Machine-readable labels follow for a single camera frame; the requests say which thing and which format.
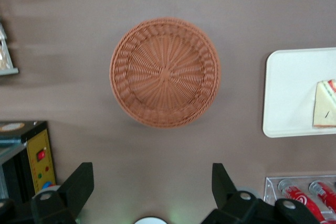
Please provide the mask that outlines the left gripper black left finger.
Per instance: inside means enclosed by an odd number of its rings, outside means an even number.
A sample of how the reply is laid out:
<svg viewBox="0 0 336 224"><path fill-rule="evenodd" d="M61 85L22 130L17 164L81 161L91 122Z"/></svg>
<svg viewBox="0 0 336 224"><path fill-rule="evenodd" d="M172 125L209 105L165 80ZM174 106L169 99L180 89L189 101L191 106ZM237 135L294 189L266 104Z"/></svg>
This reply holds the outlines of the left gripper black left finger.
<svg viewBox="0 0 336 224"><path fill-rule="evenodd" d="M26 203L1 199L1 223L76 223L93 190L93 164L84 162L62 185L42 189Z"/></svg>

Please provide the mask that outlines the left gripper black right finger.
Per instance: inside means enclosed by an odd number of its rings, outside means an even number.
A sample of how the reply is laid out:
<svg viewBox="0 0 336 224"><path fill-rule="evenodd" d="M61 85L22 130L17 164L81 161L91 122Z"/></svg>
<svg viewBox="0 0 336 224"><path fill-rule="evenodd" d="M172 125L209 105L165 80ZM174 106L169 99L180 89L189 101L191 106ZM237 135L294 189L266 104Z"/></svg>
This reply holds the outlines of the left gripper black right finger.
<svg viewBox="0 0 336 224"><path fill-rule="evenodd" d="M279 199L270 205L248 191L237 190L221 163L212 165L212 193L217 208L202 223L318 223L298 201Z"/></svg>

